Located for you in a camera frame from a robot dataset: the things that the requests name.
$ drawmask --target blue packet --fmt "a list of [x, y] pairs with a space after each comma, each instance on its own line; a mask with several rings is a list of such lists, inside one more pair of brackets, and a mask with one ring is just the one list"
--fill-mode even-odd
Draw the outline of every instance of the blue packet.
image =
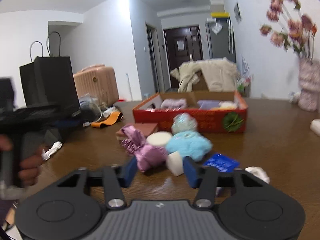
[[239, 167], [240, 163], [234, 159], [216, 153], [204, 163], [204, 166], [213, 166], [220, 172], [232, 172], [234, 168]]

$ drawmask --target door frame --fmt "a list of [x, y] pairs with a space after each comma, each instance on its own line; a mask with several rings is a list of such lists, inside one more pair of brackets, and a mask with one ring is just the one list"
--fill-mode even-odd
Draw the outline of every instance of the door frame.
[[147, 39], [148, 39], [148, 35], [149, 35], [148, 29], [151, 29], [152, 43], [153, 43], [152, 50], [153, 50], [154, 58], [155, 58], [155, 68], [156, 68], [156, 76], [157, 76], [157, 81], [158, 81], [159, 92], [164, 92], [165, 89], [164, 89], [164, 74], [163, 74], [163, 66], [162, 66], [163, 64], [162, 64], [162, 60], [161, 60], [161, 52], [160, 52], [160, 45], [159, 45], [157, 28], [154, 27], [152, 24], [149, 24], [148, 22], [145, 22], [145, 26], [146, 26]]
[[165, 53], [166, 53], [166, 56], [167, 56], [167, 64], [168, 64], [168, 71], [169, 71], [169, 81], [170, 81], [170, 88], [171, 88], [171, 75], [170, 75], [170, 60], [169, 60], [169, 53], [168, 53], [168, 46], [167, 46], [167, 36], [166, 36], [166, 33], [165, 31], [166, 30], [175, 30], [175, 29], [181, 29], [181, 28], [192, 28], [192, 27], [195, 27], [196, 30], [197, 30], [197, 33], [198, 33], [198, 37], [199, 37], [199, 44], [200, 44], [200, 59], [203, 60], [203, 49], [202, 49], [202, 40], [201, 40], [201, 33], [200, 33], [200, 26], [199, 24], [198, 25], [187, 25], [187, 26], [179, 26], [179, 27], [173, 27], [173, 28], [166, 28], [166, 29], [163, 29], [163, 36], [164, 36], [164, 45], [165, 45]]

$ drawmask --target yellow item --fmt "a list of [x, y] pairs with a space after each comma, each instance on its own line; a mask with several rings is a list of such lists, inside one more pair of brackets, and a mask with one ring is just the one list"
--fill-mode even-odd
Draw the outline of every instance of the yellow item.
[[225, 111], [225, 110], [235, 110], [237, 109], [234, 106], [228, 106], [228, 107], [213, 107], [210, 110], [219, 110], [219, 111]]
[[123, 117], [123, 114], [121, 112], [115, 111], [111, 113], [111, 115], [102, 122], [93, 122], [91, 123], [91, 126], [94, 128], [103, 128], [106, 126], [110, 126], [115, 124], [116, 122], [120, 122]]
[[223, 12], [214, 12], [211, 13], [211, 17], [212, 18], [230, 18], [230, 14], [229, 13], [223, 13]]

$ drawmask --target beige coat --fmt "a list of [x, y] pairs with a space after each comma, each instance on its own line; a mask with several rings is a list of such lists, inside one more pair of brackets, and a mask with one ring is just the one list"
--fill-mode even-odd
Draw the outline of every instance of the beige coat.
[[235, 91], [239, 72], [233, 62], [223, 59], [198, 60], [186, 62], [177, 69], [171, 71], [179, 84], [179, 92], [191, 92], [192, 84], [199, 82], [196, 72], [202, 71], [209, 91]]

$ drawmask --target light blue plush toy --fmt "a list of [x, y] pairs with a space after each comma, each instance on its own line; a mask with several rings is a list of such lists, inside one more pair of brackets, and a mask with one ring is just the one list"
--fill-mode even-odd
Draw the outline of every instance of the light blue plush toy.
[[198, 132], [185, 131], [174, 135], [165, 148], [169, 154], [178, 151], [182, 158], [190, 156], [199, 162], [211, 151], [212, 143]]

